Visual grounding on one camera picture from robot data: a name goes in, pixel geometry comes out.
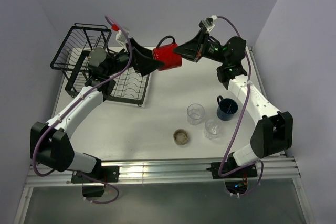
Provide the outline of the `red mug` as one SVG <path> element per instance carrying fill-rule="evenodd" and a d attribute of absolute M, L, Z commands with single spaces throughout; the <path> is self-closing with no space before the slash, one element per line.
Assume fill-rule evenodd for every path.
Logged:
<path fill-rule="evenodd" d="M 162 45 L 162 43 L 167 39 L 172 39 L 172 42 L 167 45 Z M 182 66 L 182 57 L 173 51 L 173 49 L 175 49 L 177 46 L 178 45 L 175 42 L 175 38 L 171 35 L 167 35 L 159 41 L 157 46 L 153 49 L 152 53 L 155 60 L 164 63 L 164 65 L 161 66 L 158 71 L 169 70 Z"/>

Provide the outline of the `clear plastic cup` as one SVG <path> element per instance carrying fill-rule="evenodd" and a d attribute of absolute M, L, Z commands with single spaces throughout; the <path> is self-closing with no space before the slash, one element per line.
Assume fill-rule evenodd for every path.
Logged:
<path fill-rule="evenodd" d="M 221 135 L 222 122 L 220 119 L 208 119 L 204 125 L 204 135 L 209 140 L 214 140 Z"/>
<path fill-rule="evenodd" d="M 187 121 L 190 125 L 198 125 L 205 116 L 205 109 L 202 105 L 194 103 L 187 108 Z"/>

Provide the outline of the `dark blue mug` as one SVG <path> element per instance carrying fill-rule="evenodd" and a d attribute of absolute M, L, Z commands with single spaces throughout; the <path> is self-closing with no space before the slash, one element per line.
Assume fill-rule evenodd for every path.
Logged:
<path fill-rule="evenodd" d="M 238 111 L 238 104 L 230 98 L 223 98 L 221 95 L 217 97 L 218 108 L 217 117 L 222 121 L 230 121 Z"/>

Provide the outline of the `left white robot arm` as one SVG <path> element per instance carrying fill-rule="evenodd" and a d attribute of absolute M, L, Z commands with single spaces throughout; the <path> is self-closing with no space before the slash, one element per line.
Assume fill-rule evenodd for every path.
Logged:
<path fill-rule="evenodd" d="M 43 177 L 37 164 L 51 170 L 83 172 L 91 182 L 102 176 L 101 160 L 76 152 L 71 137 L 83 120 L 110 96 L 115 78 L 127 69 L 133 68 L 142 76 L 164 66 L 164 62 L 154 59 L 153 52 L 140 46 L 134 39 L 128 39 L 126 48 L 111 53 L 97 47 L 83 52 L 88 57 L 89 78 L 78 95 L 57 115 L 46 123 L 36 122 L 30 132 L 30 157 L 34 172 Z"/>

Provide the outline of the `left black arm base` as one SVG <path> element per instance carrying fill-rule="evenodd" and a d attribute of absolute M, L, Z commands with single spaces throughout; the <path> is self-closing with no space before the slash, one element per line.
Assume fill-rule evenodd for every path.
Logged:
<path fill-rule="evenodd" d="M 116 196 L 114 201 L 119 197 L 120 192 L 116 186 L 111 183 L 116 183 L 119 180 L 119 166 L 102 166 L 98 172 L 84 173 L 72 172 L 71 183 L 82 184 L 82 195 L 85 198 L 96 200 L 112 189 Z"/>

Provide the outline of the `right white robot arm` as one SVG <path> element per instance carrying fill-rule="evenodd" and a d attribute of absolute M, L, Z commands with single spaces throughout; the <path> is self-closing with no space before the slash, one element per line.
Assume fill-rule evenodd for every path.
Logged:
<path fill-rule="evenodd" d="M 241 114 L 248 112 L 255 124 L 249 144 L 235 152 L 226 152 L 232 161 L 227 164 L 228 173 L 240 176 L 246 166 L 291 148 L 293 117 L 272 105 L 250 80 L 251 70 L 245 70 L 243 59 L 248 59 L 246 41 L 234 36 L 224 45 L 211 39 L 209 34 L 199 31 L 190 41 L 176 47 L 174 53 L 182 58 L 198 62 L 201 58 L 219 62 L 216 69 L 219 82 L 243 105 Z"/>

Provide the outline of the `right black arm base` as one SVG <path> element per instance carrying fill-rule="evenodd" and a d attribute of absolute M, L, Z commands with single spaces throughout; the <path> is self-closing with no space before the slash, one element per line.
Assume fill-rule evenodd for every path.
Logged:
<path fill-rule="evenodd" d="M 257 168 L 256 165 L 250 165 L 247 166 L 245 168 L 242 168 L 234 173 L 231 173 L 225 177 L 220 177 L 219 176 L 219 167 L 220 167 L 220 162 L 212 162 L 211 166 L 209 168 L 207 168 L 206 170 L 212 173 L 212 178 L 213 179 L 224 179 L 224 178 L 255 178 L 258 176 L 257 173 Z M 228 173 L 231 172 L 232 170 L 238 168 L 238 166 L 236 164 L 229 164 L 228 162 L 226 162 L 223 166 L 222 169 L 222 174 L 224 173 Z"/>

